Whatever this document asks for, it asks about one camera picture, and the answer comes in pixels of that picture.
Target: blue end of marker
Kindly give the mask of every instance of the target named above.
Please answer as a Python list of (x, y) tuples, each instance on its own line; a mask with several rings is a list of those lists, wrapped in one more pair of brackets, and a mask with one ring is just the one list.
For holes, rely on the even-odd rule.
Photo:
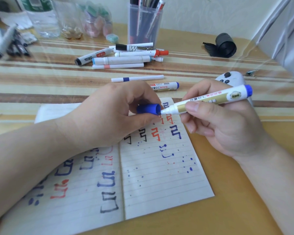
[(139, 105), (136, 110), (137, 114), (150, 113), (160, 115), (161, 106), (159, 104)]
[(246, 91), (247, 91), (247, 97), (252, 96), (253, 94), (253, 89), (250, 85), (245, 85)]

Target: striped tablecloth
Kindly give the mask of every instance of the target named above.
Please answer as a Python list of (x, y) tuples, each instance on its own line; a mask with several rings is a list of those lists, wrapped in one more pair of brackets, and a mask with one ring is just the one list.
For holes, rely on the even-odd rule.
[(0, 133), (8, 127), (33, 123), (43, 103), (82, 102), (114, 77), (165, 75), (165, 80), (177, 81), (177, 91), (160, 92), (159, 97), (179, 101), (185, 93), (204, 78), (215, 79), (228, 71), (259, 69), (255, 77), (246, 76), (246, 83), (254, 89), (255, 109), (262, 121), (294, 121), (294, 79), (278, 63), (263, 57), (253, 47), (252, 54), (238, 54), (230, 59), (212, 58), (200, 49), (170, 49), (164, 62), (146, 63), (144, 68), (93, 70), (91, 63), (76, 66), (74, 59), (105, 48), (111, 44), (93, 40), (41, 39), (28, 47), (31, 57), (0, 60)]

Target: hand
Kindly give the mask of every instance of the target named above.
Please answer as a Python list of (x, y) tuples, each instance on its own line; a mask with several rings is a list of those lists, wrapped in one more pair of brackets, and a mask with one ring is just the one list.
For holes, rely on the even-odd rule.
[[(230, 88), (211, 79), (194, 85), (182, 100)], [(215, 105), (208, 102), (186, 103), (188, 113), (181, 115), (190, 133), (206, 136), (221, 153), (239, 160), (243, 156), (264, 155), (270, 150), (271, 139), (262, 127), (254, 108), (247, 100)]]
[(152, 122), (157, 115), (136, 113), (138, 104), (160, 104), (152, 88), (143, 81), (110, 83), (89, 96), (79, 107), (57, 119), (60, 131), (80, 152), (111, 146), (126, 135)]

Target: controller button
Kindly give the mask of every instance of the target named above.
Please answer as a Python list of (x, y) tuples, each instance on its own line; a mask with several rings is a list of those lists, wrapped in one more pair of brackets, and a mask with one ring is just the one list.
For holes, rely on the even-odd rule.
[(231, 76), (231, 73), (227, 72), (227, 73), (224, 74), (224, 76), (225, 76), (225, 78), (228, 78), (228, 77)]

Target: clear plastic bottle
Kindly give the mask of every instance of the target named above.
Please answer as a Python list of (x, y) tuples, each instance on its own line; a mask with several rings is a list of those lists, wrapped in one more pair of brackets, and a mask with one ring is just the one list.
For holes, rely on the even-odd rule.
[(61, 34), (58, 19), (50, 0), (21, 0), (38, 34), (56, 38)]

